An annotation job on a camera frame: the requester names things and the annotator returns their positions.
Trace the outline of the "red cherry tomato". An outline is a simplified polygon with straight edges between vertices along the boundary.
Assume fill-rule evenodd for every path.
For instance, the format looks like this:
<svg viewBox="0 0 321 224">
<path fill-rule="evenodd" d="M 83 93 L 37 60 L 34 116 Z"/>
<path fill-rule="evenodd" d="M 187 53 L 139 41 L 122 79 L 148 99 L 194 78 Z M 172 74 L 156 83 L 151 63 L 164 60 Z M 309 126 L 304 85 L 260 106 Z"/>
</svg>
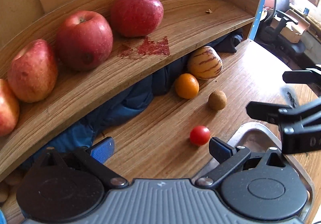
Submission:
<svg viewBox="0 0 321 224">
<path fill-rule="evenodd" d="M 196 126 L 192 129 L 189 141 L 195 146 L 203 146 L 209 142 L 211 138 L 210 131 L 205 126 Z"/>
</svg>

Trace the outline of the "wooden curved shelf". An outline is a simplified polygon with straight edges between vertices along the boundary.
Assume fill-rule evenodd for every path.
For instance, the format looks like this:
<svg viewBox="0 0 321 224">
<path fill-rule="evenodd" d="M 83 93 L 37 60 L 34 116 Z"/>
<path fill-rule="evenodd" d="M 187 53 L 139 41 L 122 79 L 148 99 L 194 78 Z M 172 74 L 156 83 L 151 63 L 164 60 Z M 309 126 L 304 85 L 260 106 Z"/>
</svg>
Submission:
<svg viewBox="0 0 321 224">
<path fill-rule="evenodd" d="M 78 10 L 109 17 L 115 0 L 73 0 L 28 26 L 1 49 L 1 76 L 15 55 L 35 39 L 51 45 L 58 27 Z M 115 35 L 109 58 L 96 69 L 61 69 L 45 100 L 21 104 L 15 130 L 1 139 L 1 178 L 80 118 L 137 81 L 222 35 L 255 20 L 260 0 L 160 0 L 164 16 L 146 38 Z"/>
</svg>

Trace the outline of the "steel tray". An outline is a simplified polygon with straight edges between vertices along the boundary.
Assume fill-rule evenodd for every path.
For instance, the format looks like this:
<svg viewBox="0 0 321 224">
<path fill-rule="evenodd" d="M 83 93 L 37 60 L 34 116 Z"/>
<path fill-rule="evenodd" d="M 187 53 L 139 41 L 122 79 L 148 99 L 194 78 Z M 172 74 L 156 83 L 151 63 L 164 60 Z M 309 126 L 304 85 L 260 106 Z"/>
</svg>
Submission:
<svg viewBox="0 0 321 224">
<path fill-rule="evenodd" d="M 227 142 L 245 146 L 251 156 L 218 188 L 199 188 L 197 223 L 304 223 L 314 202 L 311 178 L 293 156 L 281 153 L 281 142 L 264 125 L 246 123 Z M 219 163 L 211 160 L 193 182 Z"/>
</svg>

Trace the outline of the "rightmost red apple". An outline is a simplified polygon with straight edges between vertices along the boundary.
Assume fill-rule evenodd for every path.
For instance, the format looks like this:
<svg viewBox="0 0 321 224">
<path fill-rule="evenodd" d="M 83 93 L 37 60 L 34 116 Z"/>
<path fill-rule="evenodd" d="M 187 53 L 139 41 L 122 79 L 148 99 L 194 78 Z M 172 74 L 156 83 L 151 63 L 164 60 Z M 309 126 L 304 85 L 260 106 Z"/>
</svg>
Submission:
<svg viewBox="0 0 321 224">
<path fill-rule="evenodd" d="M 164 8 L 159 0 L 115 0 L 111 7 L 112 28 L 124 37 L 144 37 L 161 23 Z"/>
</svg>

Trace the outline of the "black office chair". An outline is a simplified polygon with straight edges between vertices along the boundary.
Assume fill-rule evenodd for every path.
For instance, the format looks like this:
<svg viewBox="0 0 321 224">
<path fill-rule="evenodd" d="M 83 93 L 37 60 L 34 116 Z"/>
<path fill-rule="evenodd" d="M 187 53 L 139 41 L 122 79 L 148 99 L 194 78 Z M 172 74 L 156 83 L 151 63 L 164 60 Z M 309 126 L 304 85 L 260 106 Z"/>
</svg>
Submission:
<svg viewBox="0 0 321 224">
<path fill-rule="evenodd" d="M 285 12 L 290 9 L 290 0 L 274 0 L 273 10 L 262 22 L 260 22 L 255 40 L 269 50 L 280 50 L 287 54 L 301 55 L 305 51 L 305 45 L 300 40 L 298 43 L 291 43 L 280 35 L 280 31 L 289 21 L 297 24 Z"/>
</svg>

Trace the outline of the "leftmost red apple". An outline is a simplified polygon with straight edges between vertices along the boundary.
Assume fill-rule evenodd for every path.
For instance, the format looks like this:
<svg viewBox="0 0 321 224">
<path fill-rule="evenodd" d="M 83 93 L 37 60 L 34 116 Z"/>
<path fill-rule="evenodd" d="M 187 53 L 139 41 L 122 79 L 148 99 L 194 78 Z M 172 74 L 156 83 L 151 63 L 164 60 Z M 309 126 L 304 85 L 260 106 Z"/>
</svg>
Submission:
<svg viewBox="0 0 321 224">
<path fill-rule="evenodd" d="M 20 115 L 19 101 L 4 79 L 1 79 L 0 109 L 1 137 L 4 137 L 14 130 Z"/>
</svg>

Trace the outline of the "striped pepino melon on table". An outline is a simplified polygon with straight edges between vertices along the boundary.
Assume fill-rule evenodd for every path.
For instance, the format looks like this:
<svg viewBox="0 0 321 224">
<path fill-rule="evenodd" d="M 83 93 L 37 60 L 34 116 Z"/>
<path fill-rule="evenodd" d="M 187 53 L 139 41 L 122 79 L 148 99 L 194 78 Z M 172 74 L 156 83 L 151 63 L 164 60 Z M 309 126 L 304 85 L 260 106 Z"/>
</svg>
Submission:
<svg viewBox="0 0 321 224">
<path fill-rule="evenodd" d="M 203 46 L 193 51 L 187 69 L 190 74 L 201 80 L 218 77 L 223 69 L 222 60 L 211 46 Z"/>
</svg>

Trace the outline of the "brown kiwi right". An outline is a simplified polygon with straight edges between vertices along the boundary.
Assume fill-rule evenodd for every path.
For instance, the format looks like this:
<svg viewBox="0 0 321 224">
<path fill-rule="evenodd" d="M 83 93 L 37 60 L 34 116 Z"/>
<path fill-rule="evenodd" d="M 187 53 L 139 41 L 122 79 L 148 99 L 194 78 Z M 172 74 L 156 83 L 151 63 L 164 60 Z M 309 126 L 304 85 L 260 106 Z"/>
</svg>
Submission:
<svg viewBox="0 0 321 224">
<path fill-rule="evenodd" d="M 4 182 L 9 186 L 17 186 L 21 183 L 24 176 L 25 176 L 24 170 L 15 169 L 4 179 Z"/>
</svg>

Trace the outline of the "dark blue jacket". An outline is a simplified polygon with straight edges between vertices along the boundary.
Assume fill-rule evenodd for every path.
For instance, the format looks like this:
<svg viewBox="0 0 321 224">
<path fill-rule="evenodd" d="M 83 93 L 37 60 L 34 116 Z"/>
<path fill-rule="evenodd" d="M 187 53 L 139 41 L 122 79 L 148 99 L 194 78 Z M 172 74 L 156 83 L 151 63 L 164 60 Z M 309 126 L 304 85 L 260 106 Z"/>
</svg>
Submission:
<svg viewBox="0 0 321 224">
<path fill-rule="evenodd" d="M 175 80 L 187 71 L 190 56 L 187 54 L 177 59 L 106 101 L 35 152 L 22 163 L 21 168 L 29 169 L 47 147 L 53 147 L 60 153 L 91 147 L 96 136 L 106 128 L 136 117 L 154 97 L 167 94 Z"/>
</svg>

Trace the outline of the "brown longan fruit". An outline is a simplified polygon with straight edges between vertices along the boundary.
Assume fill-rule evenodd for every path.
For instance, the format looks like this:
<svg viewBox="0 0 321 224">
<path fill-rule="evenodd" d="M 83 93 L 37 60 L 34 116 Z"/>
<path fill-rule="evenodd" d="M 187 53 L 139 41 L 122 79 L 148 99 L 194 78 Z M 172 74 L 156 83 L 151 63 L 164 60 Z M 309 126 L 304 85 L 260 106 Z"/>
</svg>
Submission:
<svg viewBox="0 0 321 224">
<path fill-rule="evenodd" d="M 208 98 L 208 105 L 213 110 L 222 110 L 227 105 L 226 94 L 221 90 L 215 90 Z"/>
</svg>

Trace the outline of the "cardboard box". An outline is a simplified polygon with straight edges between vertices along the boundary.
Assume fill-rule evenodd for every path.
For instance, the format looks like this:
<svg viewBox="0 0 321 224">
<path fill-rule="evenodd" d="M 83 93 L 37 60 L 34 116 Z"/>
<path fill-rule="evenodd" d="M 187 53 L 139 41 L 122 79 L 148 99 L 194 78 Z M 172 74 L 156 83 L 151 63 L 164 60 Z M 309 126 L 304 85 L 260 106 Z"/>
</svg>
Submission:
<svg viewBox="0 0 321 224">
<path fill-rule="evenodd" d="M 295 19 L 298 23 L 295 24 L 292 21 L 287 22 L 285 27 L 280 31 L 280 35 L 291 43 L 298 43 L 302 34 L 310 27 L 310 23 L 291 9 L 287 10 L 285 13 L 292 19 Z"/>
</svg>

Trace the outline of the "brown kiwi left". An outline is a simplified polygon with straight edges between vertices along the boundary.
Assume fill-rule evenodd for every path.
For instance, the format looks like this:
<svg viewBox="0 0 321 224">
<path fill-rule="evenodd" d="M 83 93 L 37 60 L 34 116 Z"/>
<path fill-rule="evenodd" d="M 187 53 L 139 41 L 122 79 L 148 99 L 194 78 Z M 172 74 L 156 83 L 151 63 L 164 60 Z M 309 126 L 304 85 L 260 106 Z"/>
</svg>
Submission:
<svg viewBox="0 0 321 224">
<path fill-rule="evenodd" d="M 0 182 L 0 203 L 4 203 L 10 194 L 11 186 L 6 182 Z"/>
</svg>

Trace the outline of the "orange tangerine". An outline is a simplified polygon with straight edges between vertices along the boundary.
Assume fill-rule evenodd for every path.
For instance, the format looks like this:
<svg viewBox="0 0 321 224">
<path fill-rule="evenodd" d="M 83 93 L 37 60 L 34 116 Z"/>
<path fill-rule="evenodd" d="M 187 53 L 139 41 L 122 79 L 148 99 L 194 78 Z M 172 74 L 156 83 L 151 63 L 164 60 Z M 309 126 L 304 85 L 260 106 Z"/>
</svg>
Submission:
<svg viewBox="0 0 321 224">
<path fill-rule="evenodd" d="M 191 99 L 199 93 L 198 80 L 189 73 L 181 74 L 174 84 L 176 94 L 185 99 Z"/>
</svg>

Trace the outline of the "brown kiwi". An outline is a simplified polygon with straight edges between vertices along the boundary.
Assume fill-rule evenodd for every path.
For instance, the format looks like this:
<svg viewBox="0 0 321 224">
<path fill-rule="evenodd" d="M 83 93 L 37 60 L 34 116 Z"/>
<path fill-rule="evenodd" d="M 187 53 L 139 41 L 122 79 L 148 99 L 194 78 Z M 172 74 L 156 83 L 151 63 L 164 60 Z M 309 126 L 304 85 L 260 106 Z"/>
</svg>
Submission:
<svg viewBox="0 0 321 224">
<path fill-rule="evenodd" d="M 4 203 L 10 194 L 11 186 L 6 182 L 0 182 L 0 203 Z"/>
<path fill-rule="evenodd" d="M 24 170 L 15 169 L 4 179 L 4 182 L 9 186 L 17 186 L 21 183 L 24 176 L 25 176 Z"/>
</svg>

